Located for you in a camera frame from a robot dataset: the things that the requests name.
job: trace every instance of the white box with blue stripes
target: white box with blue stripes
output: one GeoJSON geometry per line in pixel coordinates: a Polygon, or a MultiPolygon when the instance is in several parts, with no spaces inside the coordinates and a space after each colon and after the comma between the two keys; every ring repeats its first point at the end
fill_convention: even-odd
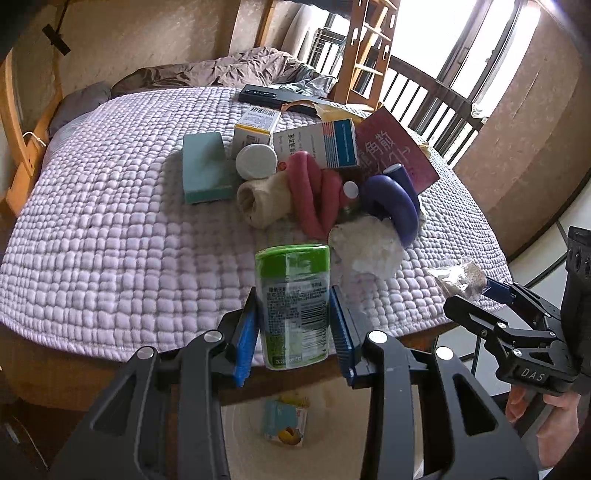
{"type": "Polygon", "coordinates": [[[314,156],[320,168],[358,167],[353,121],[336,120],[306,125],[273,134],[278,161],[301,150],[314,156]]]}

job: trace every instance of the brown comforter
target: brown comforter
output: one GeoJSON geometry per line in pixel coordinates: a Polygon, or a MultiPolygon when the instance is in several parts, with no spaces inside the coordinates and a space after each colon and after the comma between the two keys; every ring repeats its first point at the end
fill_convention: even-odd
{"type": "Polygon", "coordinates": [[[160,65],[136,70],[111,89],[111,98],[128,93],[178,87],[271,85],[301,80],[311,68],[288,53],[257,47],[217,60],[160,65]]]}

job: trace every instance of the quilted bedspread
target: quilted bedspread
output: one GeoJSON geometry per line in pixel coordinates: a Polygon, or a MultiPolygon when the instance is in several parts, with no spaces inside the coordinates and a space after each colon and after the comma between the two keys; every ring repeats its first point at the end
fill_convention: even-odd
{"type": "MultiPolygon", "coordinates": [[[[248,107],[236,95],[159,90],[90,114],[48,159],[18,218],[0,269],[0,322],[52,348],[124,361],[141,345],[181,347],[240,308],[255,284],[254,253],[306,238],[288,219],[251,228],[234,201],[183,202],[183,135],[220,131],[229,149],[248,107]]],[[[278,129],[316,121],[285,113],[278,129]]],[[[426,224],[400,270],[382,281],[333,265],[333,282],[396,336],[448,321],[426,271],[446,258],[470,257],[488,276],[511,279],[470,194],[434,151],[431,161],[441,180],[421,195],[426,224]]]]}

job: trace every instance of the das logo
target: das logo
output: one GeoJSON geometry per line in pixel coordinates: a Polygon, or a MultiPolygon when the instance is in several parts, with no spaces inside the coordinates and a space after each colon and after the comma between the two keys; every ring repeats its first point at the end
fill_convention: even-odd
{"type": "Polygon", "coordinates": [[[523,371],[521,372],[520,377],[526,378],[527,380],[532,380],[536,383],[541,383],[545,380],[546,374],[544,374],[544,373],[539,374],[537,370],[532,371],[529,368],[524,368],[523,371]]]}

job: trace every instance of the white round container lid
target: white round container lid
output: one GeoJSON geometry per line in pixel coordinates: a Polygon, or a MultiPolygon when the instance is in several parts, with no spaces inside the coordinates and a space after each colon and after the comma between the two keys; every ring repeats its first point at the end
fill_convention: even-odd
{"type": "Polygon", "coordinates": [[[265,179],[276,169],[277,154],[269,145],[247,145],[236,156],[236,171],[244,180],[265,179]]]}
{"type": "Polygon", "coordinates": [[[359,187],[354,181],[346,181],[343,183],[343,192],[348,199],[355,199],[359,196],[359,187]]]}

